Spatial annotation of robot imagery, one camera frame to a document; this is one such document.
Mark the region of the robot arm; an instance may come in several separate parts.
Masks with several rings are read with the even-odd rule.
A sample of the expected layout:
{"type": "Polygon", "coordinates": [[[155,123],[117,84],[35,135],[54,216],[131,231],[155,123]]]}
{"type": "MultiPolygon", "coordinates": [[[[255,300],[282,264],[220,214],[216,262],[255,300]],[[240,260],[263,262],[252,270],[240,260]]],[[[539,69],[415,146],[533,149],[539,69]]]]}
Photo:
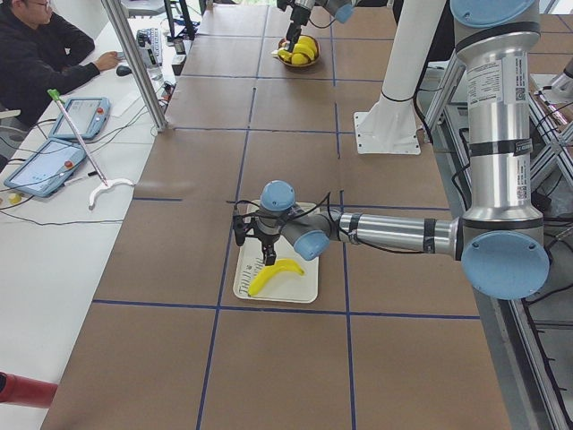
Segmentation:
{"type": "Polygon", "coordinates": [[[286,32],[286,50],[293,52],[298,42],[302,27],[310,20],[315,5],[322,7],[335,21],[345,23],[353,14],[354,6],[347,0],[294,0],[277,1],[277,7],[285,11],[288,6],[292,8],[290,24],[286,32]]]}
{"type": "Polygon", "coordinates": [[[527,297],[547,279],[543,216],[531,202],[527,54],[540,37],[535,1],[406,1],[379,101],[355,114],[360,153],[415,148],[412,106],[440,17],[454,19],[454,53],[466,68],[472,201],[458,219],[408,219],[303,211],[286,182],[265,185],[259,208],[233,218],[235,241],[261,242],[276,260],[285,238],[305,260],[338,240],[404,253],[447,254],[471,285],[504,300],[527,297]]]}

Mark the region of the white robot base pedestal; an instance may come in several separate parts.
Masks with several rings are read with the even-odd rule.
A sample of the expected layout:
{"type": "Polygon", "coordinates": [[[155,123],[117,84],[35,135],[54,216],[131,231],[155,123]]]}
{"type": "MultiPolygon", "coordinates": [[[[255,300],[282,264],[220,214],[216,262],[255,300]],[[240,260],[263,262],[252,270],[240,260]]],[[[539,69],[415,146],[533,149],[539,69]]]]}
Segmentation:
{"type": "Polygon", "coordinates": [[[445,0],[403,2],[380,98],[369,111],[354,113],[358,153],[421,153],[415,93],[445,6],[445,0]]]}

